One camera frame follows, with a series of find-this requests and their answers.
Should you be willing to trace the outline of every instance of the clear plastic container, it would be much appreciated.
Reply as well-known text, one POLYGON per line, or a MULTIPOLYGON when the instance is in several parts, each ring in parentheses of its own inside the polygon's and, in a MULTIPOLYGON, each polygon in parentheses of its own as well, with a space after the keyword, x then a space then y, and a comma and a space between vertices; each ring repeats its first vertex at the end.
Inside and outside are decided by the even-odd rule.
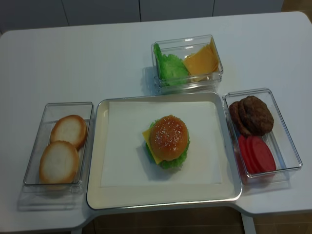
POLYGON ((215 46, 215 41, 212 35, 205 35, 199 37, 175 39, 175 40, 165 40, 155 42, 159 45, 160 50, 163 55, 174 54, 180 59, 185 59, 190 54, 198 52, 203 46, 213 43, 213 47, 216 51, 216 56, 218 59, 218 71, 211 72, 207 74, 201 74, 197 76, 186 76, 171 79, 175 80, 185 80, 185 84, 171 85, 168 86, 164 81, 159 78, 159 67, 157 64, 157 59, 154 54, 154 44, 152 45, 152 57, 153 57, 153 68, 155 76, 155 88, 156 91, 162 94, 173 94, 173 93, 192 93, 198 91, 216 91, 219 83, 222 79, 223 67, 215 46))
POLYGON ((50 103, 44 108, 35 144, 29 159, 24 177, 24 192, 36 193, 80 193, 84 190, 89 175, 90 157, 93 144, 95 114, 91 102, 50 103), (87 125, 87 139, 79 149, 79 169, 72 183, 41 184, 39 180, 39 164, 42 153, 50 143, 50 133, 55 123, 65 116, 81 116, 87 125))
POLYGON ((293 144, 292 138, 287 130, 283 117, 278 109, 272 92, 269 89, 254 89, 242 92, 228 93, 224 96, 224 109, 227 116, 228 127, 232 135, 234 151, 238 169, 244 184, 268 183, 289 180, 290 176, 302 167, 302 161, 293 144), (247 96, 256 96, 265 102, 274 118, 274 126, 270 133, 265 134, 262 140, 269 147, 276 164, 276 171, 252 174, 248 172, 242 158, 238 138, 239 131, 231 120, 229 106, 247 96))

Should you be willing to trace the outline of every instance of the top bun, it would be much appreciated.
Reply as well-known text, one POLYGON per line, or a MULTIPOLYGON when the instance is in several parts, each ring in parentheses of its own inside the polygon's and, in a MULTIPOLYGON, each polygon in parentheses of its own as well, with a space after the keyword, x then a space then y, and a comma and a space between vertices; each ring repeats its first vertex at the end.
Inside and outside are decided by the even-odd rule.
POLYGON ((185 151, 189 141, 185 123, 170 115, 158 120, 152 127, 150 144, 155 156, 172 161, 185 151))
POLYGON ((83 118, 76 115, 61 118, 51 131, 51 143, 63 140, 71 143, 77 150, 81 148, 87 138, 87 125, 83 118))

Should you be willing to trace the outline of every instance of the wooden floor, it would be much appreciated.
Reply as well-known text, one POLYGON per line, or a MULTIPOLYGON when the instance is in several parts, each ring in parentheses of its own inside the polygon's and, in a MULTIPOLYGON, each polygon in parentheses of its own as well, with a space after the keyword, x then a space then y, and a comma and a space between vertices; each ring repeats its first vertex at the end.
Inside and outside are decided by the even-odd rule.
POLYGON ((284 0, 282 11, 301 11, 312 21, 312 0, 284 0))
MULTIPOLYGON (((312 0, 285 0, 282 11, 302 11, 312 21, 312 0)), ((312 234, 312 213, 254 218, 257 234, 312 234)), ((232 208, 199 208, 100 216, 84 234, 243 234, 232 208)))

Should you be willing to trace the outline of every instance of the bread slice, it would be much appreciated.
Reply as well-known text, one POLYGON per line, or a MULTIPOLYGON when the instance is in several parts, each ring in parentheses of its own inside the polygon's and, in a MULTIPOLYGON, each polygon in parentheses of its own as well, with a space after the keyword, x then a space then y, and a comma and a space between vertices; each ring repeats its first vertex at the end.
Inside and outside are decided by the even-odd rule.
POLYGON ((39 178, 44 184, 72 183, 79 167, 76 148, 67 141, 49 144, 40 159, 39 178))
POLYGON ((71 143, 77 150, 87 138, 87 125, 80 116, 72 115, 61 118, 51 131, 50 141, 64 140, 71 143))

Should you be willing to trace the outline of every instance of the white tray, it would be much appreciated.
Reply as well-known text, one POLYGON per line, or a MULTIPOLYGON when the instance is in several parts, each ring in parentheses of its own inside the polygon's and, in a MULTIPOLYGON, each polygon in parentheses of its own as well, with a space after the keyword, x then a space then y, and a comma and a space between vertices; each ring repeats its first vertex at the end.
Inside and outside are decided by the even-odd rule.
POLYGON ((111 99, 99 104, 87 190, 92 209, 233 201, 241 190, 218 94, 111 99), (191 142, 177 172, 149 161, 141 134, 154 120, 170 114, 186 123, 191 142))

